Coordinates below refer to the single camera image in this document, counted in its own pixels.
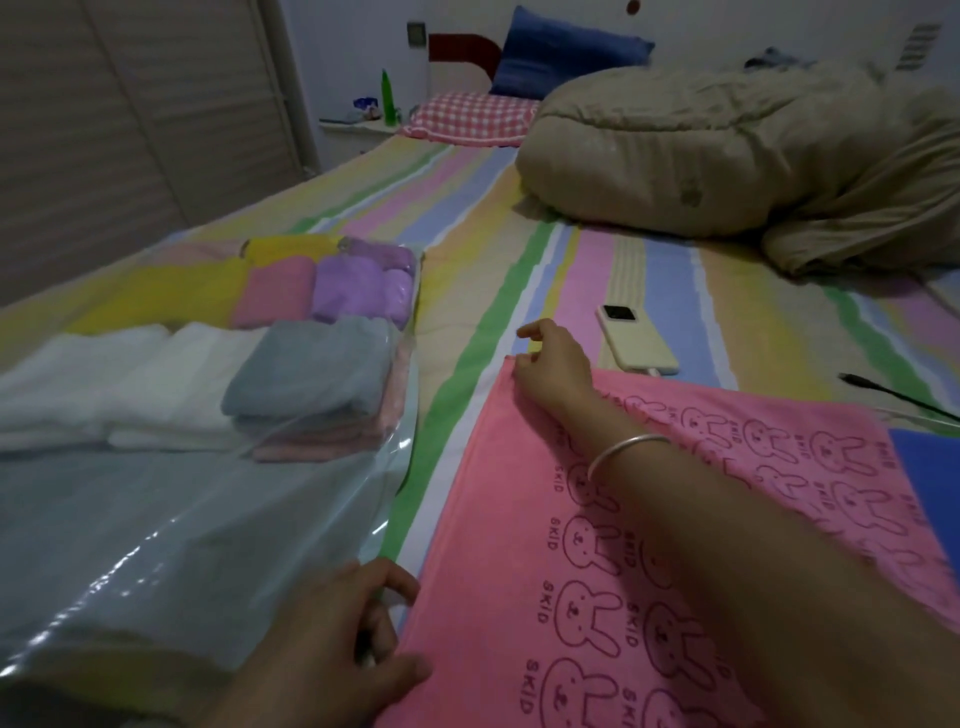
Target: black cable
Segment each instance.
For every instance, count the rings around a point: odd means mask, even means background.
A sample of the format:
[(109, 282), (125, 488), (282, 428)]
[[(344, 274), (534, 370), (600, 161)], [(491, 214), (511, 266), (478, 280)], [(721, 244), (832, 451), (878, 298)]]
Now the black cable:
[(878, 392), (885, 392), (888, 395), (893, 395), (898, 400), (908, 401), (911, 404), (916, 404), (918, 407), (923, 409), (928, 409), (931, 412), (936, 412), (938, 415), (943, 415), (944, 417), (949, 417), (951, 420), (960, 423), (960, 417), (956, 415), (951, 415), (949, 412), (942, 410), (940, 407), (935, 407), (932, 404), (927, 404), (924, 401), (914, 400), (912, 397), (907, 395), (902, 395), (900, 392), (894, 392), (892, 389), (887, 389), (882, 384), (877, 384), (875, 381), (870, 381), (865, 376), (860, 375), (838, 375), (841, 381), (845, 381), (848, 384), (853, 385), (854, 387), (860, 387), (860, 389), (876, 389)]

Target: beige comforter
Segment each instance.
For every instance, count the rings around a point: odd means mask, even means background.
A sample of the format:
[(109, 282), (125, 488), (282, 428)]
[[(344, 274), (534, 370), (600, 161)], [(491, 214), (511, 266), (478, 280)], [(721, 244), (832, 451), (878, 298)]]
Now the beige comforter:
[(790, 274), (960, 263), (960, 114), (903, 74), (605, 71), (544, 100), (516, 167), (574, 218), (761, 231)]

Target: smartphone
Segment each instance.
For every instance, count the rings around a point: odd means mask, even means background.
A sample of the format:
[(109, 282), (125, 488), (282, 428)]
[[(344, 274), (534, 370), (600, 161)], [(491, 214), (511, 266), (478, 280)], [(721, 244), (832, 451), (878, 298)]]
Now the smartphone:
[(677, 357), (645, 311), (637, 312), (625, 305), (602, 305), (597, 308), (597, 318), (620, 369), (655, 369), (663, 375), (674, 375), (680, 370)]

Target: gray folded towel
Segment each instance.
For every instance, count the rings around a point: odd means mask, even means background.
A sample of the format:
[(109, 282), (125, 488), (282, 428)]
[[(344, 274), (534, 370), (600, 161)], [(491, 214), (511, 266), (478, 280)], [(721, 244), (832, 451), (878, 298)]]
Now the gray folded towel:
[(398, 336), (384, 319), (278, 321), (230, 382), (221, 409), (251, 427), (298, 421), (319, 430), (372, 417)]

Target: white folded towel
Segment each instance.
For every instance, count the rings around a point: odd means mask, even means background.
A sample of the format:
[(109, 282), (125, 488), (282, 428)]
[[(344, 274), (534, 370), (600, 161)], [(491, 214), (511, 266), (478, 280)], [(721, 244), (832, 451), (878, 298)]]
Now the white folded towel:
[(108, 391), (99, 416), (120, 449), (232, 450), (253, 444), (220, 410), (230, 381), (267, 329), (190, 324)]
[(163, 326), (58, 334), (0, 375), (0, 450), (103, 441), (109, 389), (170, 338)]

